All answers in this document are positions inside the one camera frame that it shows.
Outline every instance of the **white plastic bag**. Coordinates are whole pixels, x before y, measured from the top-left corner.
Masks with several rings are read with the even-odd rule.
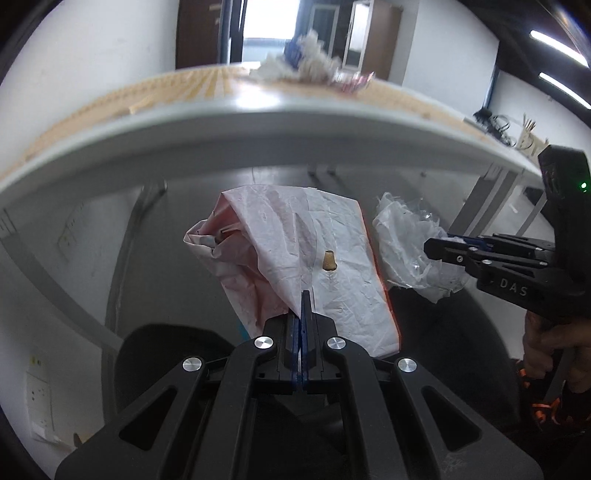
[[[248,333],[265,321],[298,316],[301,292],[335,321],[339,335],[372,356],[397,353],[398,331],[359,204],[312,188],[248,185],[220,195],[185,243],[219,278]],[[325,252],[337,268],[323,268]]]
[[[437,303],[442,297],[461,290],[469,275],[462,267],[431,260],[423,251],[429,238],[448,238],[433,215],[411,211],[399,198],[386,192],[378,204],[373,221],[378,234],[379,253],[389,282],[414,288],[427,300]]]

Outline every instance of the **black device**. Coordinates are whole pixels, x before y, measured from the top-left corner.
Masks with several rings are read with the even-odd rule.
[[[462,237],[465,244],[431,238],[424,251],[466,267],[479,290],[539,314],[549,329],[577,316],[591,319],[591,175],[579,150],[549,145],[538,159],[555,243],[495,234]],[[573,358],[574,349],[556,352],[546,403],[560,395]]]
[[[332,319],[312,312],[308,291],[301,319],[289,312],[267,320],[263,335],[230,357],[205,363],[196,352],[178,364],[65,458],[55,478],[256,478],[265,468],[249,464],[258,401],[294,392],[326,394],[340,408],[344,478],[543,478],[416,361],[373,359],[338,337]]]

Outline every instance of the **triangular cutout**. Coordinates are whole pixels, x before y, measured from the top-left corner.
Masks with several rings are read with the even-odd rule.
[[[421,390],[447,449],[455,452],[480,438],[481,431],[433,387]]]
[[[176,395],[177,390],[169,388],[123,428],[119,438],[142,450],[150,450]]]

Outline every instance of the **clear plastic bag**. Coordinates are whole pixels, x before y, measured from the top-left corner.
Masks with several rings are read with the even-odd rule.
[[[414,288],[427,300],[437,303],[440,298],[461,290],[470,278],[463,267],[427,258],[423,245],[429,238],[463,243],[460,238],[448,238],[431,213],[411,209],[400,198],[386,192],[378,203],[373,226],[390,283]]]

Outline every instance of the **pink plastic bag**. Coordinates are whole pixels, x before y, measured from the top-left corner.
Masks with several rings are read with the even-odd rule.
[[[301,187],[249,185],[220,195],[185,243],[222,283],[251,336],[268,318],[300,315],[301,292],[339,335],[372,356],[398,352],[399,337],[355,200]],[[326,251],[337,268],[323,268]]]

